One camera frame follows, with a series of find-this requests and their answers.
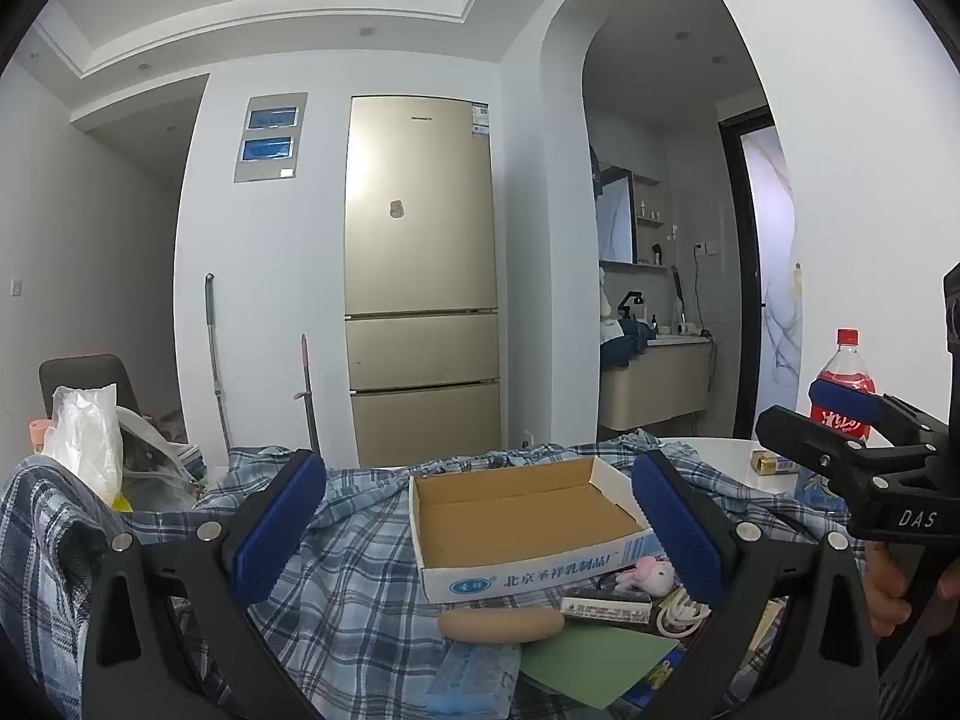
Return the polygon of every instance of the white cable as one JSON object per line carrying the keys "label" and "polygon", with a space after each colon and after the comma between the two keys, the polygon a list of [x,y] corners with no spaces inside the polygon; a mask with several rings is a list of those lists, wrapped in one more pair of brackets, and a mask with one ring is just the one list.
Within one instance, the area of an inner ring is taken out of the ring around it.
{"label": "white cable", "polygon": [[685,638],[696,631],[707,619],[710,608],[695,602],[685,589],[678,587],[656,615],[656,630],[667,638]]}

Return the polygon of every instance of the pink stuffed animal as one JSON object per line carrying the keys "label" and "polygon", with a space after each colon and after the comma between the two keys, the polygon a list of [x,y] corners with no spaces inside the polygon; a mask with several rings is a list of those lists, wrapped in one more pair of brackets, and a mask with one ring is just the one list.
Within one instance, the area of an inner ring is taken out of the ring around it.
{"label": "pink stuffed animal", "polygon": [[616,589],[641,589],[654,598],[662,598],[673,589],[673,566],[648,555],[641,557],[629,571],[616,575]]}

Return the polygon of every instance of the refrigerator door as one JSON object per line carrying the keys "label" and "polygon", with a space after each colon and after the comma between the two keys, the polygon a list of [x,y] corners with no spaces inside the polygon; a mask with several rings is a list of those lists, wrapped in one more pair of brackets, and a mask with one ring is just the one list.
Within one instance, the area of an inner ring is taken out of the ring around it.
{"label": "refrigerator door", "polygon": [[353,426],[364,469],[414,466],[500,448],[500,384],[355,394]]}
{"label": "refrigerator door", "polygon": [[496,308],[490,139],[472,105],[354,98],[347,314]]}
{"label": "refrigerator door", "polygon": [[351,389],[405,389],[496,379],[496,314],[352,319]]}

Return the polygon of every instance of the green paper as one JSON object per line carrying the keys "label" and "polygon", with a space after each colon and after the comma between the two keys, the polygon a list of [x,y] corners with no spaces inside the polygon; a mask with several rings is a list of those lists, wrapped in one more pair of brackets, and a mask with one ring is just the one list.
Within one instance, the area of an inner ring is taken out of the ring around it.
{"label": "green paper", "polygon": [[676,644],[609,625],[568,622],[555,637],[523,648],[520,671],[581,704],[606,709]]}

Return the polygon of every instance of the plaid tablecloth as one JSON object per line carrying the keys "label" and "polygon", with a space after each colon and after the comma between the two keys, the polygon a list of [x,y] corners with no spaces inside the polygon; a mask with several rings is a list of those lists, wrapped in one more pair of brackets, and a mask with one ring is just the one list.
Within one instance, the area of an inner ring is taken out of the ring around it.
{"label": "plaid tablecloth", "polygon": [[[544,445],[524,452],[435,461],[415,469],[332,470],[325,501],[301,538],[271,597],[251,618],[304,693],[330,720],[347,717],[421,718],[421,697],[445,654],[440,610],[419,587],[410,538],[407,484],[411,474],[469,472],[599,456],[628,469],[637,453],[660,446],[696,488],[736,520],[768,536],[801,541],[843,530],[840,521],[790,499],[746,488],[699,461],[679,443],[638,432],[598,445]],[[91,577],[116,533],[151,543],[184,538],[210,514],[229,514],[265,488],[289,457],[267,447],[233,450],[230,471],[190,512],[119,514],[68,471],[48,459],[24,461],[0,499],[0,623],[31,674],[67,718],[80,716],[80,664],[89,616]],[[862,546],[856,544],[862,557]],[[558,605],[561,589],[491,599],[488,605]],[[181,627],[211,692],[229,690],[210,664],[189,605]],[[760,659],[731,686],[744,697]],[[630,717],[622,702],[606,712],[580,707],[522,683],[512,717]]]}

